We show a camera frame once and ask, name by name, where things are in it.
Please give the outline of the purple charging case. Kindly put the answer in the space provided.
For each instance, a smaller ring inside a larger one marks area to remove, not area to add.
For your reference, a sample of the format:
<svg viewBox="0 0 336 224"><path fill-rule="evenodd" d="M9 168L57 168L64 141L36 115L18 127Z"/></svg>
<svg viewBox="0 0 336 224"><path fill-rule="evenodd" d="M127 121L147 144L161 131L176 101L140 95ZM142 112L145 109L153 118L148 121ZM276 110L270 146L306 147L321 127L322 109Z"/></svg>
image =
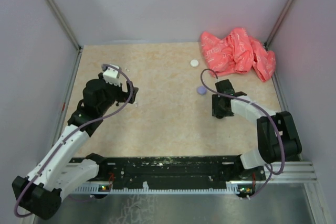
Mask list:
<svg viewBox="0 0 336 224"><path fill-rule="evenodd" d="M207 93L207 89L204 86L199 86L196 91L199 95L205 95Z"/></svg>

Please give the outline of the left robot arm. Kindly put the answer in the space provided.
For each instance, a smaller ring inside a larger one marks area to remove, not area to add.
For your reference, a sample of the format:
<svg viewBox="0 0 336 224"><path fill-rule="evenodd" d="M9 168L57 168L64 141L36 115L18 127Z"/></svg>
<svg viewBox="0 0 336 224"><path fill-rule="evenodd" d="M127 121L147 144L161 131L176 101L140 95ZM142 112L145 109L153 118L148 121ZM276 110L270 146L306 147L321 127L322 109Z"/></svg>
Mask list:
<svg viewBox="0 0 336 224"><path fill-rule="evenodd" d="M16 217L37 215L48 220L57 212L63 200L80 185L92 178L103 180L108 177L109 167L98 154L90 154L66 174L63 171L74 153L109 117L106 114L108 109L114 103L122 103L123 106L133 104L138 90L130 80L127 80L127 91L104 79L93 79L86 83L83 98L56 144L26 177L17 176L13 180Z"/></svg>

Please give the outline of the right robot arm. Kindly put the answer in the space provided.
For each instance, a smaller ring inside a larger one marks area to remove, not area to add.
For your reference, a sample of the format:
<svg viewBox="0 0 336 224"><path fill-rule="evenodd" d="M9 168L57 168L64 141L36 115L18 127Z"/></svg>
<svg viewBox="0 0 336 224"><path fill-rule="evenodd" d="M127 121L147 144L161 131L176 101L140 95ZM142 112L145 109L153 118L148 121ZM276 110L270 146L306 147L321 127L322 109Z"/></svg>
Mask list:
<svg viewBox="0 0 336 224"><path fill-rule="evenodd" d="M212 95L212 116L222 119L240 115L257 128L257 147L238 158L235 175L242 180L253 174L253 168L281 162L282 154L278 137L281 137L284 158L293 158L302 152L302 145L290 112L276 112L263 108L243 92L235 92L227 80L215 83L218 94Z"/></svg>

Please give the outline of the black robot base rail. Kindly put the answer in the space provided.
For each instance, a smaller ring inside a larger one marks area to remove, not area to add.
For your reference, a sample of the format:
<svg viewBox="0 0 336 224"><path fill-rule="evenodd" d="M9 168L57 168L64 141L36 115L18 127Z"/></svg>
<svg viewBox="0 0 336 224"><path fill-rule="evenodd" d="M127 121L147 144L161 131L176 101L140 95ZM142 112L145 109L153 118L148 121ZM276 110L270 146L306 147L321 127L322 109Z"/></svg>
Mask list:
<svg viewBox="0 0 336 224"><path fill-rule="evenodd" d="M90 155L100 168L94 182L111 183L114 189L225 189L229 181L262 181L264 169L245 170L238 156L107 157Z"/></svg>

